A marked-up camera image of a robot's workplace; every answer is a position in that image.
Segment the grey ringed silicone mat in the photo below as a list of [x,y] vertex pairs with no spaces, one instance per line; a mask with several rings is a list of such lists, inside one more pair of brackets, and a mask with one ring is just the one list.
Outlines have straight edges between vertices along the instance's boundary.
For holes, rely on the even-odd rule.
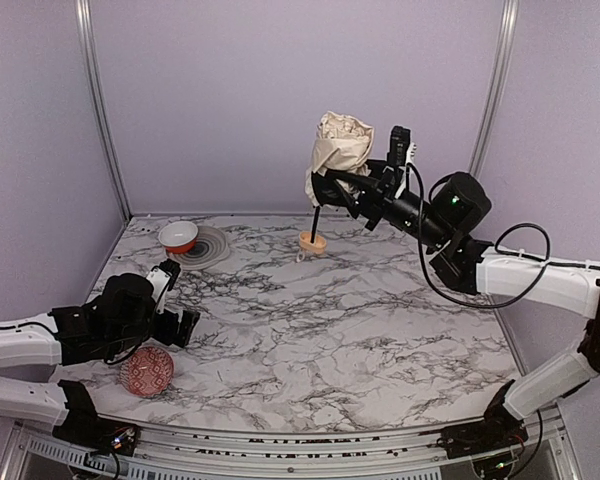
[[230,256],[226,234],[215,227],[200,226],[194,247],[182,254],[167,253],[167,257],[180,264],[184,271],[202,271],[211,268]]

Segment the right aluminium frame post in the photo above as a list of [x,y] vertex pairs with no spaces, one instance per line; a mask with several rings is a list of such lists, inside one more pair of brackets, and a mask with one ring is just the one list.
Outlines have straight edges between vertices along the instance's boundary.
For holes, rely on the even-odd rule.
[[484,169],[491,141],[491,134],[495,126],[499,107],[504,98],[504,91],[511,65],[519,9],[520,2],[518,0],[506,0],[503,2],[493,68],[480,126],[476,136],[471,161],[469,163],[469,173],[476,178],[480,176]]

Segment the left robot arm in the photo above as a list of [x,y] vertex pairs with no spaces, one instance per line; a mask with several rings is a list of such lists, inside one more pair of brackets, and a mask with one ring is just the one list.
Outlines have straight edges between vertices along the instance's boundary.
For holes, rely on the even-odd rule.
[[[146,341],[185,347],[199,321],[197,312],[165,307],[177,275],[160,267],[147,276],[107,279],[103,291],[78,306],[54,308],[33,317],[0,322],[0,369],[124,362]],[[79,382],[27,382],[0,376],[0,416],[61,428],[98,414]]]

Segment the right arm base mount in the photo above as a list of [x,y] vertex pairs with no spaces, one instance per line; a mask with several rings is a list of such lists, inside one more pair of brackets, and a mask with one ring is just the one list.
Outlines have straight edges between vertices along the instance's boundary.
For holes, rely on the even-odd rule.
[[443,428],[436,446],[445,450],[448,459],[456,459],[522,445],[528,438],[523,426],[505,431],[479,421]]

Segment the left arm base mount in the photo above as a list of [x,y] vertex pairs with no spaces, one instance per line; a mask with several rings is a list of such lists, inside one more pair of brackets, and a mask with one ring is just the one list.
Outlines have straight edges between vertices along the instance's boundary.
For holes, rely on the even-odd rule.
[[105,418],[67,418],[52,430],[54,438],[98,452],[132,456],[140,427]]

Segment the left aluminium frame post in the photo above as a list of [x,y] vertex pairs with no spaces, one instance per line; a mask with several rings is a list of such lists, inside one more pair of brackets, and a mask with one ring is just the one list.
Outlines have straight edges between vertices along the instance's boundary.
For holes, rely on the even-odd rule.
[[111,180],[119,212],[125,224],[132,219],[132,211],[126,192],[114,139],[106,111],[105,95],[101,83],[100,68],[92,22],[91,2],[76,0],[75,11],[78,37],[84,57],[86,78],[94,111],[96,128],[103,149],[106,167]]

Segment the aluminium frame post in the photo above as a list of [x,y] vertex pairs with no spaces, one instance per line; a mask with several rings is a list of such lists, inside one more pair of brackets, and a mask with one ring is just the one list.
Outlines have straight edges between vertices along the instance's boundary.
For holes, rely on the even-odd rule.
[[92,22],[91,2],[76,0],[75,11],[78,37],[84,57],[86,78],[94,111],[96,128],[103,149],[106,167],[111,180],[119,212],[125,224],[132,219],[132,211],[126,192],[114,139],[106,111],[105,95],[101,83],[100,68]]
[[469,163],[469,173],[476,178],[480,176],[484,169],[491,141],[491,134],[495,126],[499,107],[504,98],[504,91],[511,65],[519,9],[520,2],[518,0],[506,0],[503,2],[493,68],[480,126],[476,136],[471,161]]

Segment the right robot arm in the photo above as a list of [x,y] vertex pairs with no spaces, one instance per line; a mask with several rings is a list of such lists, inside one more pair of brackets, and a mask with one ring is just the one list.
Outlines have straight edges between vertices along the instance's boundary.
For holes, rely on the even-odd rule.
[[462,305],[459,294],[503,297],[500,308],[520,300],[559,307],[586,318],[582,339],[525,376],[502,387],[484,412],[486,426],[512,429],[534,411],[568,396],[600,376],[600,262],[567,261],[526,254],[472,237],[491,208],[480,183],[466,172],[443,177],[426,198],[407,187],[413,163],[375,161],[368,176],[329,169],[312,173],[309,185],[321,206],[344,207],[374,229],[385,220],[418,242],[424,276],[446,286],[442,298]]

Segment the beige folding umbrella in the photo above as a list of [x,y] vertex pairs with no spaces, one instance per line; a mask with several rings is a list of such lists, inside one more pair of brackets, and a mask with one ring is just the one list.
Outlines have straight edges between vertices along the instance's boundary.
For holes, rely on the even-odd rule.
[[328,169],[360,173],[369,160],[374,143],[375,129],[358,118],[327,111],[317,126],[316,139],[311,153],[310,166],[305,174],[305,194],[313,207],[313,222],[310,231],[299,234],[299,251],[296,262],[304,260],[307,253],[322,254],[326,240],[317,233],[321,207],[314,195],[314,187],[339,184],[348,193],[356,188],[343,181],[329,184],[325,173]]

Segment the front aluminium rail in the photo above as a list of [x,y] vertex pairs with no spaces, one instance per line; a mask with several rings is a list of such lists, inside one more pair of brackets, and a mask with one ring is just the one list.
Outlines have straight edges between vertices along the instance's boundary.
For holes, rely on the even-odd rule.
[[554,407],[479,444],[475,420],[380,431],[264,433],[143,425],[130,455],[97,455],[16,424],[0,479],[578,479]]

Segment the orange white bowl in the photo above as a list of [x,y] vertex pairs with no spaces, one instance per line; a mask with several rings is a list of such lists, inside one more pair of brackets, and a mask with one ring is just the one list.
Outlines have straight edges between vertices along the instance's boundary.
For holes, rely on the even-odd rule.
[[158,240],[168,253],[184,254],[194,248],[199,234],[198,226],[191,221],[176,221],[165,225]]

